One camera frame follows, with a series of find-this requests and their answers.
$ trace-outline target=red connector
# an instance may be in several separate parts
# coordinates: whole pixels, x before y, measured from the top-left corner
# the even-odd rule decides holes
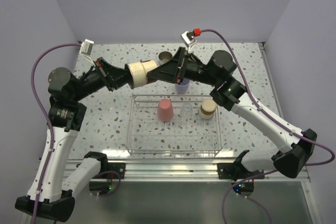
[[[199,28],[195,28],[195,29],[193,30],[193,32],[194,32],[194,36],[195,36],[195,37],[201,35],[201,29],[199,29]]]

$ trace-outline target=red cup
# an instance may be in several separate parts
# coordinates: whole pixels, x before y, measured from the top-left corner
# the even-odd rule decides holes
[[[162,99],[159,102],[158,107],[158,117],[163,122],[170,121],[174,116],[174,109],[172,102],[168,99]]]

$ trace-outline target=purple cable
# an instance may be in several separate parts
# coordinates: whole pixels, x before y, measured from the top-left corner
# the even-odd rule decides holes
[[[201,30],[202,33],[205,33],[205,32],[207,32],[207,31],[210,31],[210,32],[212,32],[212,33],[215,33],[215,34],[218,35],[218,36],[222,39],[222,41],[225,43],[225,45],[226,45],[227,48],[229,49],[229,51],[230,51],[232,57],[234,58],[234,60],[235,60],[235,62],[236,62],[236,65],[237,65],[237,68],[238,68],[238,70],[239,70],[239,73],[240,73],[240,75],[242,76],[242,79],[243,79],[243,81],[244,81],[244,85],[245,85],[245,87],[246,87],[248,96],[251,98],[251,100],[252,100],[253,103],[257,106],[257,108],[260,109],[260,105],[258,104],[258,102],[257,102],[257,101],[254,99],[254,97],[253,97],[252,92],[251,92],[251,89],[250,89],[250,87],[249,87],[249,85],[248,85],[248,82],[247,82],[247,80],[246,80],[246,78],[245,78],[245,75],[244,75],[244,73],[243,73],[243,70],[242,70],[242,68],[240,67],[240,64],[239,64],[239,62],[238,62],[238,60],[237,60],[237,57],[236,57],[235,53],[233,52],[233,50],[232,50],[231,46],[229,45],[229,43],[228,43],[228,42],[226,41],[226,39],[225,39],[219,32],[217,32],[216,30],[213,30],[213,29],[203,29],[203,30]],[[275,118],[273,118],[273,117],[272,117],[270,114],[268,114],[265,110],[260,109],[260,111],[261,111],[261,112],[262,112],[268,119],[270,119],[271,121],[273,121],[275,124],[277,124],[278,126],[280,126],[281,128],[283,128],[283,129],[286,130],[287,132],[291,133],[291,129],[290,129],[290,128],[286,127],[285,125],[283,125],[282,123],[280,123],[278,120],[276,120]],[[332,161],[335,159],[335,153],[334,153],[334,151],[333,151],[332,149],[330,149],[329,147],[327,147],[327,146],[325,146],[325,145],[323,145],[323,144],[314,142],[314,141],[312,141],[312,140],[310,140],[310,139],[308,139],[308,138],[306,138],[306,137],[304,137],[304,136],[299,135],[298,133],[293,133],[293,135],[296,136],[296,137],[298,137],[298,138],[300,138],[300,139],[302,139],[302,140],[304,140],[304,141],[306,141],[306,142],[308,142],[308,143],[310,143],[310,144],[313,144],[313,145],[316,145],[316,146],[318,146],[318,147],[321,147],[321,148],[327,150],[327,151],[331,154],[331,158],[330,158],[330,159],[328,159],[328,160],[326,160],[326,161],[322,161],[322,162],[306,164],[307,166],[324,165],[324,164],[328,164],[328,163],[332,162]],[[253,179],[253,178],[256,178],[256,177],[259,177],[259,176],[268,175],[268,174],[275,173],[275,172],[277,172],[277,170],[272,170],[272,171],[267,172],[267,173],[263,173],[263,174],[259,174],[259,175],[255,175],[255,176],[252,176],[252,177],[243,179],[243,180],[241,180],[241,181],[235,183],[234,185],[232,185],[232,186],[226,191],[226,193],[225,193],[225,195],[224,195],[224,198],[223,198],[223,201],[222,201],[222,216],[223,216],[223,220],[224,220],[224,223],[225,223],[225,224],[227,224],[227,221],[226,221],[225,213],[224,213],[224,204],[225,204],[225,200],[226,200],[226,198],[227,198],[229,192],[231,191],[231,189],[234,188],[236,185],[238,185],[238,184],[240,184],[240,183],[243,183],[243,182],[245,182],[245,181],[248,181],[249,179]],[[255,199],[252,199],[252,198],[248,198],[248,199],[251,200],[251,201],[253,201],[253,202],[255,202],[256,204],[258,204],[258,205],[259,205],[259,206],[266,212],[266,214],[267,214],[267,216],[268,216],[268,219],[269,219],[269,223],[272,224],[272,219],[271,219],[271,216],[270,216],[270,214],[269,214],[269,211],[268,211],[268,210],[267,210],[261,203],[259,203],[259,202],[256,201]]]
[[[35,71],[36,71],[36,67],[38,65],[38,63],[42,60],[42,58],[48,54],[49,52],[57,49],[57,48],[61,48],[61,47],[70,47],[70,46],[80,46],[80,44],[63,44],[63,45],[59,45],[59,46],[56,46],[56,47],[52,47],[50,49],[48,49],[47,51],[45,51],[43,54],[41,54],[37,60],[35,61],[34,65],[33,65],[33,69],[31,70],[31,75],[30,75],[30,83],[31,83],[31,88],[33,90],[33,94],[34,94],[34,97],[37,101],[37,104],[38,106],[41,108],[42,112],[43,112],[43,115],[44,117],[46,118],[47,120],[47,123],[48,123],[48,127],[50,129],[50,146],[49,148],[52,149],[54,147],[54,129],[53,129],[53,125],[51,123],[51,120],[48,116],[48,113],[47,111],[45,110],[45,108],[43,107],[41,101],[40,101],[40,98],[38,97],[37,95],[37,92],[36,92],[36,88],[35,88]],[[42,168],[42,171],[41,171],[41,175],[40,175],[40,179],[38,181],[38,184],[37,184],[37,191],[41,191],[41,187],[42,187],[42,181],[43,181],[43,178],[44,178],[44,175],[46,173],[46,169],[47,169],[47,166],[48,166],[48,163],[49,163],[49,160],[50,160],[50,156],[51,156],[51,152],[48,152],[47,154],[47,157],[46,157],[46,161],[43,165],[43,168]],[[32,221],[31,223],[32,224],[35,224],[36,223],[36,216],[37,216],[37,206],[38,206],[38,201],[40,199],[40,194],[37,194],[36,195],[36,198],[35,198],[35,203],[34,203],[34,210],[33,210],[33,217],[32,217]]]
[[[112,194],[115,194],[117,189],[120,186],[120,183],[121,183],[121,177],[120,177],[119,173],[116,173],[112,170],[108,170],[107,172],[102,172],[102,173],[98,174],[97,177],[100,176],[100,175],[104,175],[104,174],[114,174],[114,175],[116,175],[119,179],[119,182],[118,182],[117,186],[115,187],[115,189],[109,190],[107,194],[98,195],[98,197],[106,197],[106,196],[111,196]]]

